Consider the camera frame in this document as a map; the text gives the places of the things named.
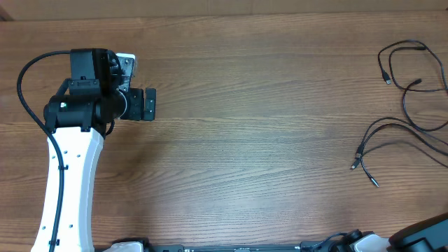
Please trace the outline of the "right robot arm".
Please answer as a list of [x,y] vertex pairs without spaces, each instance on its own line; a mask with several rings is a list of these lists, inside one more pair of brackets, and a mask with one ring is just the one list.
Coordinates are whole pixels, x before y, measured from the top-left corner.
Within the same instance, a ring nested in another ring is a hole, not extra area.
[[447,213],[410,225],[389,238],[353,230],[329,246],[330,252],[447,251]]

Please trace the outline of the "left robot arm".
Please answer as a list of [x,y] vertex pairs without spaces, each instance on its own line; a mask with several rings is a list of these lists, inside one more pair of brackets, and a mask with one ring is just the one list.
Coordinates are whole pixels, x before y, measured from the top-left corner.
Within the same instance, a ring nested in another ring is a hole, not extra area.
[[132,88],[137,58],[102,48],[73,49],[71,76],[38,122],[48,137],[49,168],[33,251],[93,251],[95,173],[117,120],[153,121],[156,91]]

